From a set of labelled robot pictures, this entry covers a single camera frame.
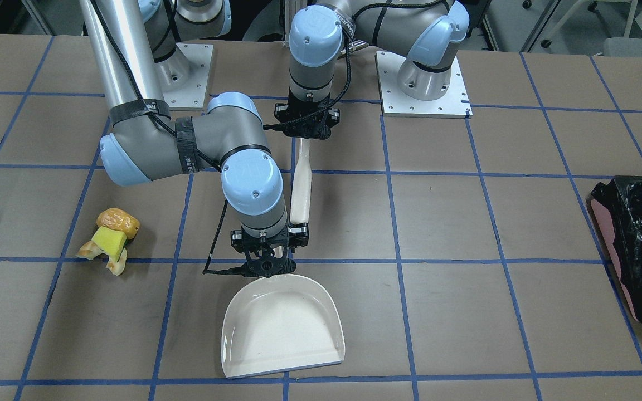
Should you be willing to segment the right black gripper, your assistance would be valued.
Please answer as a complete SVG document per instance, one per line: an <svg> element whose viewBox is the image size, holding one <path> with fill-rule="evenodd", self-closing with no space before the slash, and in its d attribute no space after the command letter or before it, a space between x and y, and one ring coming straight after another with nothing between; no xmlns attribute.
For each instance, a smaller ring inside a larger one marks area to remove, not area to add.
<svg viewBox="0 0 642 401"><path fill-rule="evenodd" d="M288 224L269 238L254 238L243 230L230 233L230 243L237 253L243 253L246 262L232 267L230 274L243 277L272 277L295 272L296 262L288 256L289 249L308 244L310 233L307 223Z"/></svg>

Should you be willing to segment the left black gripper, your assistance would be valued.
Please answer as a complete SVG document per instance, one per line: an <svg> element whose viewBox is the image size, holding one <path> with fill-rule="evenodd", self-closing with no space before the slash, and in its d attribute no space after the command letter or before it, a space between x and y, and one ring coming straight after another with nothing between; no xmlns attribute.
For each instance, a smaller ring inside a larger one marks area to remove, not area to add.
<svg viewBox="0 0 642 401"><path fill-rule="evenodd" d="M321 102L277 102L275 130L300 139L329 139L332 128L341 121L341 112Z"/></svg>

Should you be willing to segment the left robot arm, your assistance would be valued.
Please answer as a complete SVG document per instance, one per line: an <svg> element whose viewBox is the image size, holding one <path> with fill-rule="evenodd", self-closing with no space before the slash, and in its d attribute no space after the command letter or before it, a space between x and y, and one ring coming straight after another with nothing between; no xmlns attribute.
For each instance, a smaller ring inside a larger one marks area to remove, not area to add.
<svg viewBox="0 0 642 401"><path fill-rule="evenodd" d="M277 124L265 125L288 137L328 139L341 115L334 107L349 89L331 96L337 58L360 40L403 57L397 82L418 101L443 97L451 66L470 30L459 1L324 1L299 10L288 36L289 96L276 104Z"/></svg>

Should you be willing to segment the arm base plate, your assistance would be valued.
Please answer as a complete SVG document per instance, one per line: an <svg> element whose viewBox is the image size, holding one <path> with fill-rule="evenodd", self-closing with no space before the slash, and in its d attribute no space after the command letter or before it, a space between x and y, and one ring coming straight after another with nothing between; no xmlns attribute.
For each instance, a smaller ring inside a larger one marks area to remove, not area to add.
<svg viewBox="0 0 642 401"><path fill-rule="evenodd" d="M405 57L377 51L376 65L385 116L470 118L469 97L457 58L444 72L428 72Z"/></svg>
<svg viewBox="0 0 642 401"><path fill-rule="evenodd" d="M172 111L202 111L211 73L212 44L179 43L176 52L154 64L165 102Z"/></svg>

